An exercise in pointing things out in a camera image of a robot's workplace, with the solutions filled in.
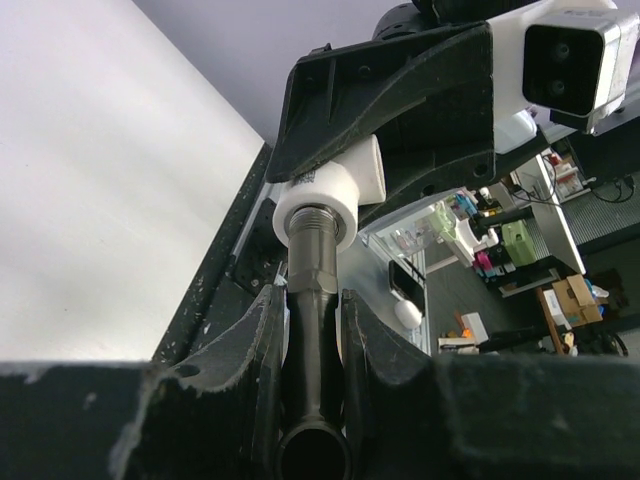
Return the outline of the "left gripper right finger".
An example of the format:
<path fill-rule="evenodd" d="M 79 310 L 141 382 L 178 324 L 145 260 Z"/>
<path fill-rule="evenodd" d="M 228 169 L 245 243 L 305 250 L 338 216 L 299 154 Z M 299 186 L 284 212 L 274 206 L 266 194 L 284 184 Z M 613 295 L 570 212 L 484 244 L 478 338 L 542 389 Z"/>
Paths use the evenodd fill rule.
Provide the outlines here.
<path fill-rule="evenodd" d="M 357 479 L 635 479 L 639 364 L 610 356 L 428 356 L 342 294 Z"/>

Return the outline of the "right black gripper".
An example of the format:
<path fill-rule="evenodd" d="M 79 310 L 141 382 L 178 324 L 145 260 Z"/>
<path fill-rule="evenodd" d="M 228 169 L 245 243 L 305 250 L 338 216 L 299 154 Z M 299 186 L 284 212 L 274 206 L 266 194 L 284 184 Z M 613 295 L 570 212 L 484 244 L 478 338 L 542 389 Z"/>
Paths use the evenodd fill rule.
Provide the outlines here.
<path fill-rule="evenodd" d="M 524 5 L 412 1 L 384 14 L 373 41 L 300 58 L 267 180 L 289 181 L 376 134 L 387 198 L 360 207 L 362 225 L 436 193 L 493 183 L 506 169 L 495 165 L 488 21 Z"/>

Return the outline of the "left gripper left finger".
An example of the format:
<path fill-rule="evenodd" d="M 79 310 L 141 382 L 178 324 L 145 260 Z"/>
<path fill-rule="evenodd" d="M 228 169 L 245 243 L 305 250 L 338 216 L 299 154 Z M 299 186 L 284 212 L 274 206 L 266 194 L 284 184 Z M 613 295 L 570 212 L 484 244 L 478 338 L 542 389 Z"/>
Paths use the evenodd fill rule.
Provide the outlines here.
<path fill-rule="evenodd" d="M 5 479 L 269 479 L 279 435 L 284 291 L 262 289 L 172 367 L 1 366 Z"/>

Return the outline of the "white elbow fitting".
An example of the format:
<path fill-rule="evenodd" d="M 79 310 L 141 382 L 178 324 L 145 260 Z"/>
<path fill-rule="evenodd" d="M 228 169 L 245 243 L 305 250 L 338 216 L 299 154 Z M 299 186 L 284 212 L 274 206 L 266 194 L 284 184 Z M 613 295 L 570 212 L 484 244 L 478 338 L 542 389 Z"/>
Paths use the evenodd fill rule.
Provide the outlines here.
<path fill-rule="evenodd" d="M 386 200 L 386 184 L 378 139 L 369 135 L 323 166 L 287 182 L 273 214 L 273 229 L 284 245 L 289 244 L 293 214 L 302 207 L 328 207 L 337 214 L 337 251 L 354 242 L 358 209 Z"/>

